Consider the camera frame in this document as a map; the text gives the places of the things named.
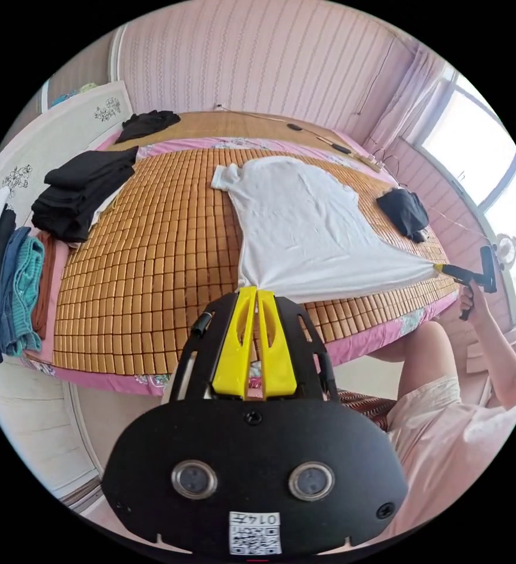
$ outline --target window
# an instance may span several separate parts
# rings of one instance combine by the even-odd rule
[[[516,145],[497,114],[462,75],[447,83],[414,144],[473,209],[487,236],[516,237]],[[516,261],[503,272],[516,320]]]

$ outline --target bamboo mat tile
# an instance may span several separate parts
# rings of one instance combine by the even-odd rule
[[[55,366],[121,375],[172,372],[198,314],[236,289],[242,232],[228,194],[210,188],[215,167],[283,154],[205,149],[137,163],[136,174],[89,240],[68,258],[56,310]],[[417,246],[397,233],[375,202],[386,184],[340,165],[296,158],[352,186],[361,211],[385,241],[446,262],[434,234]],[[306,308],[322,339],[330,342],[427,306],[455,289],[449,278],[440,277]]]

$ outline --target qr code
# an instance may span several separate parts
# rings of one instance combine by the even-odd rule
[[[281,554],[279,513],[237,513],[229,516],[230,553]]]

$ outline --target pink bedsheet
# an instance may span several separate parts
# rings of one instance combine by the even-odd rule
[[[338,133],[350,146],[354,147],[358,152],[364,153],[362,147],[342,133]],[[97,150],[103,150],[113,143],[119,136],[114,134]],[[295,143],[280,142],[270,139],[244,139],[238,137],[203,137],[200,139],[178,139],[147,145],[139,148],[138,159],[145,159],[150,156],[160,155],[183,150],[193,149],[265,149],[274,151],[283,151],[294,155],[310,156],[316,159],[323,159],[337,164],[348,166],[365,174],[369,174],[375,178],[385,182],[394,183],[394,179],[385,171],[376,173],[369,167],[359,163],[345,155],[337,155],[331,151],[316,149],[296,145]],[[49,315],[47,323],[47,338],[43,342],[43,350],[34,356],[40,361],[33,361],[29,358],[23,358],[22,362],[29,368],[40,370],[46,374],[50,374],[56,378],[67,380],[74,384],[86,387],[97,388],[100,390],[111,390],[127,394],[140,395],[162,395],[169,382],[169,375],[146,375],[139,374],[136,376],[121,376],[117,374],[101,374],[97,372],[82,372],[78,370],[69,370],[66,368],[58,368],[52,365],[53,362],[53,342],[54,342],[54,323],[56,318],[56,302],[62,279],[62,273],[66,260],[68,258],[69,249],[66,244],[57,244],[55,274],[52,283],[51,299],[49,301]],[[327,344],[327,350],[333,365],[337,366],[344,362],[354,360],[366,354],[369,354],[378,348],[392,343],[402,335],[409,333],[418,327],[424,321],[432,319],[452,305],[457,298],[457,293],[438,300],[434,304],[430,304],[426,308],[411,312],[396,320],[383,323],[376,327],[372,327],[366,331],[357,333],[350,337],[339,339]],[[260,366],[259,363],[253,366],[253,372],[250,378],[250,387],[257,391],[260,388]]]

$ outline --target window frame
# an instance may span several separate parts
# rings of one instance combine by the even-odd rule
[[[514,157],[512,158],[511,164],[509,165],[507,171],[498,182],[498,184],[492,189],[492,191],[485,197],[483,201],[479,204],[476,204],[471,196],[465,191],[462,184],[458,181],[454,175],[447,170],[447,168],[438,160],[436,159],[430,152],[428,152],[423,144],[431,135],[432,131],[436,127],[438,121],[442,117],[442,114],[446,110],[454,92],[458,92],[476,104],[480,109],[482,109],[485,113],[487,113],[491,118],[493,118],[506,132],[506,128],[497,116],[488,106],[482,103],[482,101],[478,100],[475,96],[466,92],[462,87],[458,86],[457,79],[460,73],[458,71],[451,71],[445,72],[441,81],[446,84],[443,94],[440,96],[439,100],[436,103],[436,106],[429,116],[423,127],[420,129],[419,133],[410,143],[413,148],[416,149],[421,155],[423,155],[441,174],[444,176],[446,180],[452,185],[454,190],[458,193],[458,195],[463,199],[464,203],[467,205],[469,210],[475,216],[477,221],[479,222],[481,228],[483,229],[484,234],[492,241],[495,242],[497,235],[494,233],[493,229],[489,225],[487,218],[485,217],[485,213],[487,210],[499,199],[499,197],[503,194],[505,189],[510,185],[511,181],[513,180],[516,174],[516,152]],[[512,282],[512,278],[510,275],[509,269],[505,269],[501,271],[501,276],[503,283],[505,285],[505,290],[507,294],[507,300],[509,305],[509,311],[511,314],[512,323],[516,323],[516,292],[515,287]]]

